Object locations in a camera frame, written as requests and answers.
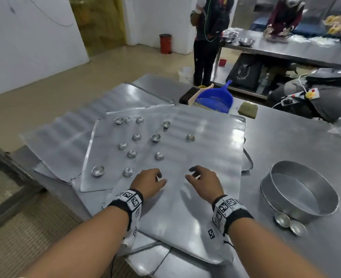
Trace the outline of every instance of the black pants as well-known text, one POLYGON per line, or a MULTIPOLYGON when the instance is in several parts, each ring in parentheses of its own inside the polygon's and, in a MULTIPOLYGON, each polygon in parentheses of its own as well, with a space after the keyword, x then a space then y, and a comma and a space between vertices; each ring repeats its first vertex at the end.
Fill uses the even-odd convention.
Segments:
POLYGON ((194 42, 194 85, 210 86, 210 77, 212 76, 213 64, 219 50, 219 38, 209 42, 199 40, 194 42))

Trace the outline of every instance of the white sleeve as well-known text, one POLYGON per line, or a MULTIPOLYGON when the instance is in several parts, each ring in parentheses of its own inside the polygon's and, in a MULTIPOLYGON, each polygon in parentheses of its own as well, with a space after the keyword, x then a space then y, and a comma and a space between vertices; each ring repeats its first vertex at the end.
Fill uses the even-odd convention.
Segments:
POLYGON ((206 4, 206 0, 198 0, 198 1, 196 2, 196 9, 195 9, 195 12, 196 12, 197 14, 202 13, 202 11, 203 11, 203 9, 204 9, 204 7, 205 7, 205 4, 206 4))

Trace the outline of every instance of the person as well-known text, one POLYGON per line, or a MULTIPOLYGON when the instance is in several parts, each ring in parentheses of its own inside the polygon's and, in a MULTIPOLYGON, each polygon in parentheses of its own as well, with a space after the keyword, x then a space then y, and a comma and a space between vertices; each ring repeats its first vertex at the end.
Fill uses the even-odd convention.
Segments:
POLYGON ((194 85, 209 86, 223 30, 228 28, 234 0, 197 0, 190 22, 196 26, 194 85))
POLYGON ((302 20, 302 0, 279 0, 267 22, 266 34, 288 36, 302 20))
MULTIPOLYGON (((225 199, 225 195, 216 173, 201 166, 190 168, 190 172, 193 174, 186 175, 186 180, 214 210, 219 209, 218 203, 225 199)), ((130 189, 139 192, 146 201, 166 184, 166 179, 158 181, 161 177, 159 169, 143 170, 135 177, 130 189)), ((251 278, 325 277, 241 207, 228 216, 225 230, 251 278)), ((109 205, 47 249, 22 271, 20 277, 99 278, 118 251, 128 224, 128 213, 109 205)))

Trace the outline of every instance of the wristband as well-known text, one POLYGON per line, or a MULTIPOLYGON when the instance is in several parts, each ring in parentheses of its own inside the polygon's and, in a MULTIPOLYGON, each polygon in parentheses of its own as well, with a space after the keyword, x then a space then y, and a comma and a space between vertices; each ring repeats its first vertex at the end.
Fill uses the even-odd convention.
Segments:
POLYGON ((228 228, 235 220, 241 218, 254 219, 247 208, 231 196, 219 196, 213 202, 212 208, 214 211, 213 223, 222 235, 228 232, 228 228))
POLYGON ((136 189, 128 189, 116 195, 108 205, 116 206, 128 213, 129 223, 127 234, 122 241, 123 245, 131 246, 136 238, 139 220, 141 217, 142 203, 142 193, 136 189))

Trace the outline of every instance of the floor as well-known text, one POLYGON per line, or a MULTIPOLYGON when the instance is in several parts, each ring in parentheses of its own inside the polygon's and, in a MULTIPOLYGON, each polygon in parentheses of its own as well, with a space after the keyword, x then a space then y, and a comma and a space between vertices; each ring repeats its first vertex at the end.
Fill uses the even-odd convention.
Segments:
MULTIPOLYGON (((224 49, 234 63, 240 52, 224 49)), ((124 46, 92 58, 91 62, 0 95, 0 148, 12 152, 23 144, 19 134, 79 108, 123 82, 147 73, 178 80, 178 70, 193 66, 193 54, 163 55, 146 46, 124 46)), ((0 172, 0 203, 18 186, 0 172)), ((43 250, 80 223, 48 192, 37 196, 0 228, 0 278, 17 274, 43 250)), ((123 259, 116 260, 113 277, 137 277, 123 259)))

